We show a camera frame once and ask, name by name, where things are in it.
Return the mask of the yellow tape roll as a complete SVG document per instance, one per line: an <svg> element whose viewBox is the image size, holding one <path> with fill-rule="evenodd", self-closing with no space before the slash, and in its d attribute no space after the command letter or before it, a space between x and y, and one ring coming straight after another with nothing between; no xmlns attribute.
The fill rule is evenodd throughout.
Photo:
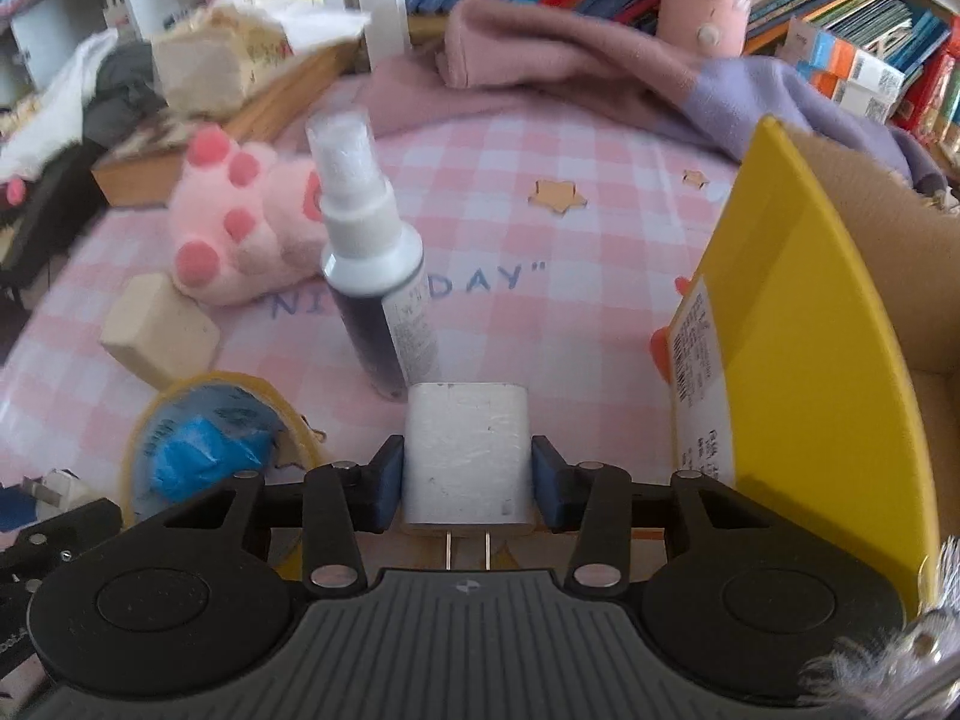
<svg viewBox="0 0 960 720"><path fill-rule="evenodd" d="M119 476L127 527L238 473L331 463L325 434L267 380L213 371L179 380L143 411Z"/></svg>

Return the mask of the white charger plug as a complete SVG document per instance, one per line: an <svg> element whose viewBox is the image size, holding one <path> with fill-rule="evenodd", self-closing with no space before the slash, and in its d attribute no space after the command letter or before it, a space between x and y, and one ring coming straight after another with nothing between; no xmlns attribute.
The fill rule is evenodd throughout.
<svg viewBox="0 0 960 720"><path fill-rule="evenodd" d="M423 382L409 390L402 517L407 532L454 543L480 539L483 567L494 543L535 527L527 390L504 382Z"/></svg>

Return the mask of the blue wrapper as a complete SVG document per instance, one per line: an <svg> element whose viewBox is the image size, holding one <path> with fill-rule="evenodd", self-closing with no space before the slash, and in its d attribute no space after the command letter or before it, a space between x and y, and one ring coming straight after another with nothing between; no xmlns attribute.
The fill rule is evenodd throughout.
<svg viewBox="0 0 960 720"><path fill-rule="evenodd" d="M133 444L135 494L179 504L239 472L263 472L277 411L229 383L202 383L158 406Z"/></svg>

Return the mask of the small spray bottle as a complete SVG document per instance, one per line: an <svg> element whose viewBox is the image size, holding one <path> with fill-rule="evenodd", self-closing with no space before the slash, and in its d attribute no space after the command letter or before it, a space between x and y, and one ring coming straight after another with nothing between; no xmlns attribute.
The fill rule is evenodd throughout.
<svg viewBox="0 0 960 720"><path fill-rule="evenodd" d="M400 216L364 110L316 115L308 143L327 231L320 271L374 388L403 400L438 359L423 239Z"/></svg>

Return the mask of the beige foam block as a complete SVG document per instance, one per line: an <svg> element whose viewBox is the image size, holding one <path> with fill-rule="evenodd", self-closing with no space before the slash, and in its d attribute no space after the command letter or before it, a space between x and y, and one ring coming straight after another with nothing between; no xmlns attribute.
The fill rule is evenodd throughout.
<svg viewBox="0 0 960 720"><path fill-rule="evenodd" d="M156 390L212 369L220 329L166 273L130 278L110 306L99 344Z"/></svg>

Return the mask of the pink plush paw toy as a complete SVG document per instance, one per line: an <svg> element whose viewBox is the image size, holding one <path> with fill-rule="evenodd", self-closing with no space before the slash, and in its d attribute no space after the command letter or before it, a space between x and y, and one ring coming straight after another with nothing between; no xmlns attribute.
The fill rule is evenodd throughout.
<svg viewBox="0 0 960 720"><path fill-rule="evenodd" d="M226 307L314 278L327 242L319 195L309 156L200 127L167 202L172 281Z"/></svg>

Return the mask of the yellow cardboard box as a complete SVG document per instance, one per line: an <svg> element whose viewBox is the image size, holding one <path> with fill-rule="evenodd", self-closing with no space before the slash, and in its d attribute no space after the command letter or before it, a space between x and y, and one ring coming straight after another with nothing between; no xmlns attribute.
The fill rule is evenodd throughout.
<svg viewBox="0 0 960 720"><path fill-rule="evenodd" d="M958 530L958 216L765 119L667 330L675 465L931 603Z"/></svg>

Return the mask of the pile of clothes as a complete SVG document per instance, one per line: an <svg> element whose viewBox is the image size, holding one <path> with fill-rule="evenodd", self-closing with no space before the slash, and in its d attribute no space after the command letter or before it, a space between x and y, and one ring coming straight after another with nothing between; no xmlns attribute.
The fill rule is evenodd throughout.
<svg viewBox="0 0 960 720"><path fill-rule="evenodd" d="M85 39L2 142L2 327L23 293L106 206L94 165L164 106L150 43L106 29Z"/></svg>

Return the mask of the pink purple cloth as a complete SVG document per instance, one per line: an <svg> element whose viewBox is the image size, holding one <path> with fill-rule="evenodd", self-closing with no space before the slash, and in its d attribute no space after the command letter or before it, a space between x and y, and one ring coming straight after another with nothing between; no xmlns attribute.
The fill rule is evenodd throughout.
<svg viewBox="0 0 960 720"><path fill-rule="evenodd" d="M782 60L706 59L630 26L545 5L460 0L441 41L379 64L356 100L384 137L535 96L734 161L771 115L869 154L924 195L947 185L909 133L841 109Z"/></svg>

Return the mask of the tissue pack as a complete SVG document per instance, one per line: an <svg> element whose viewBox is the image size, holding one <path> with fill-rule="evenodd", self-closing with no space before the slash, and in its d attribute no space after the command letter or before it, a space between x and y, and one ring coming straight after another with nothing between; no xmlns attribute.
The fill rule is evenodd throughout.
<svg viewBox="0 0 960 720"><path fill-rule="evenodd" d="M179 117L223 119L370 23L325 0L212 0L151 39L156 83Z"/></svg>

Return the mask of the orange white medicine boxes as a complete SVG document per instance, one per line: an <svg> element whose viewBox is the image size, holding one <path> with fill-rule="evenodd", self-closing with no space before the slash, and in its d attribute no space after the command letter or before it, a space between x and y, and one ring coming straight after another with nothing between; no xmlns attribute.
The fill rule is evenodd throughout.
<svg viewBox="0 0 960 720"><path fill-rule="evenodd" d="M885 124L905 75L884 60L807 21L789 21L778 57L841 109Z"/></svg>

